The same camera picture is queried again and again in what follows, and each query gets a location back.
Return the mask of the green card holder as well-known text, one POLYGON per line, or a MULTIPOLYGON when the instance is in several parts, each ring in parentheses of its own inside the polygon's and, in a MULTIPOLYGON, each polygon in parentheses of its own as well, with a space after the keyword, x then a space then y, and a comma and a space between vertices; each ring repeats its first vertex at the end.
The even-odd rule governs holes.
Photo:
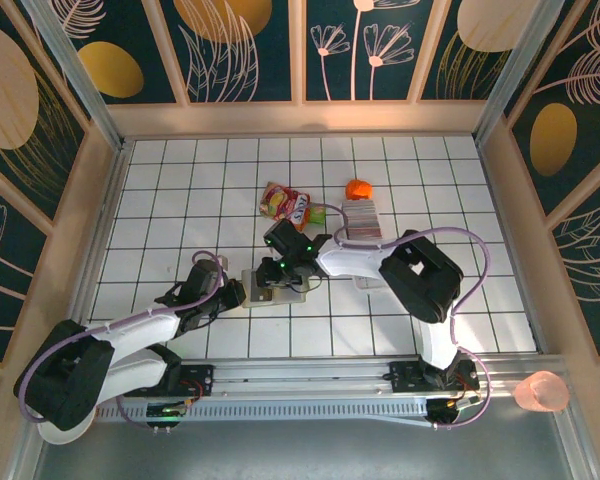
POLYGON ((300 286, 259 287, 256 284, 255 269, 243 270, 241 282, 246 295, 243 302, 245 308, 304 303, 310 290, 308 280, 305 280, 300 286))

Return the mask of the red and yellow candy bag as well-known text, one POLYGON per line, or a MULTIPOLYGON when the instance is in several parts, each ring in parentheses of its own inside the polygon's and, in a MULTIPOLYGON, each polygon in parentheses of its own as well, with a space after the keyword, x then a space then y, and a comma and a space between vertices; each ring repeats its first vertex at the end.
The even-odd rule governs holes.
POLYGON ((310 201, 305 192, 269 182, 261 196, 259 212, 274 221, 287 218, 298 231, 303 231, 309 221, 310 201))

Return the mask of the orange crumpled ball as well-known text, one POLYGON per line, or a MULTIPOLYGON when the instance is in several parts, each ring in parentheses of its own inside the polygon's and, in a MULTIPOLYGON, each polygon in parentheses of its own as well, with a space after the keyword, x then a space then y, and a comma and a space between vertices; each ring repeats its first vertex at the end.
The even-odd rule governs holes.
POLYGON ((371 200, 373 186, 364 180, 352 179, 345 186, 345 197, 347 200, 371 200))

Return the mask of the black controller board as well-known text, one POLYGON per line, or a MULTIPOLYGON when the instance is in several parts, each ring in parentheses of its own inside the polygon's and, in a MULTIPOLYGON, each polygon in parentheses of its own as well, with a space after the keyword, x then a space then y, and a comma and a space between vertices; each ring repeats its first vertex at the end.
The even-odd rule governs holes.
POLYGON ((451 430, 470 424, 474 417, 459 421, 460 413, 470 407, 481 405, 477 396, 462 399, 434 398, 426 401, 425 419, 434 429, 446 428, 451 430))
POLYGON ((181 423, 188 409, 184 402, 150 403, 146 408, 146 424, 154 431, 169 433, 181 423))

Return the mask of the white bowl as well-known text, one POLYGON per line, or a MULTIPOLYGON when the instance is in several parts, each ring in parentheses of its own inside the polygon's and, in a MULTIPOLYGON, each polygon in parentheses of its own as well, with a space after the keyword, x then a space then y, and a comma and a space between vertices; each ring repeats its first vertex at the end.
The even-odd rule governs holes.
POLYGON ((45 442, 51 445, 66 445, 80 438, 92 423, 93 418, 89 417, 68 430, 61 430, 51 422, 39 423, 37 429, 45 442))

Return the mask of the pink plastic cup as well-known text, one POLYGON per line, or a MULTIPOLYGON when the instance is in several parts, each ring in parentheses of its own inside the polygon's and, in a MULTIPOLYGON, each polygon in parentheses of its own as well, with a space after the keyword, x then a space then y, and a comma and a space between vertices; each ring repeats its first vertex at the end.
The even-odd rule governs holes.
POLYGON ((565 381, 550 371, 538 371, 522 380, 513 391, 517 405, 532 412, 559 412, 569 403, 565 381))

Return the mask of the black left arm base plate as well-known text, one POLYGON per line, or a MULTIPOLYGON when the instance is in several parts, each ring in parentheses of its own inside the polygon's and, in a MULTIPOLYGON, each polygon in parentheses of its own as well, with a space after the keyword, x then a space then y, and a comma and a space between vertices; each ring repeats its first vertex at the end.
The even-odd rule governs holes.
POLYGON ((127 398, 176 398, 210 396, 213 387, 212 365, 180 365, 169 368, 159 383, 125 393, 127 398))

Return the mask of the aluminium mounting rail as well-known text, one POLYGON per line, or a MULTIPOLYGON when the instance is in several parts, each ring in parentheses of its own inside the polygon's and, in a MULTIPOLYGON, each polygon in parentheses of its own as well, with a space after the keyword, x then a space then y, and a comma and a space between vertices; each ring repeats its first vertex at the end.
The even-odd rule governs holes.
MULTIPOLYGON (((214 367, 211 398, 216 400, 290 400, 374 398, 392 394, 383 376, 389 364, 416 357, 329 357, 206 360, 214 367)), ((491 379, 492 394, 510 396, 518 383, 538 371, 568 378, 559 355, 481 354, 479 380, 491 379)))

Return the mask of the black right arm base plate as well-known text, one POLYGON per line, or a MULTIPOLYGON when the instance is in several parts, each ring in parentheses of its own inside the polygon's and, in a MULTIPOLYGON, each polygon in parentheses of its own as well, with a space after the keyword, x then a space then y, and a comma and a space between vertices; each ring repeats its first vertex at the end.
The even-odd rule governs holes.
POLYGON ((433 368, 423 365, 417 360, 390 362, 383 379, 391 384, 393 393, 456 394, 465 388, 480 390, 476 365, 471 360, 461 359, 449 375, 435 373, 433 368))

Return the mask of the aluminium frame post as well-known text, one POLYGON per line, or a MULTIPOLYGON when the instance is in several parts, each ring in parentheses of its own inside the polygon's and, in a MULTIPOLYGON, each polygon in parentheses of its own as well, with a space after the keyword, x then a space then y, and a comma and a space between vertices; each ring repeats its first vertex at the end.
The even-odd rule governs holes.
POLYGON ((487 140, 501 119, 505 107, 541 49, 560 14, 563 4, 564 0, 539 0, 534 8, 531 18, 509 55, 473 131, 473 138, 479 152, 484 149, 487 140))
POLYGON ((51 6, 47 0, 21 0, 21 3, 31 20, 36 23, 42 38, 54 58, 63 67, 69 82, 75 88, 92 120, 102 131, 107 143, 115 153, 119 153, 122 150, 122 137, 102 96, 79 59, 73 43, 64 33, 61 24, 52 12, 51 6))

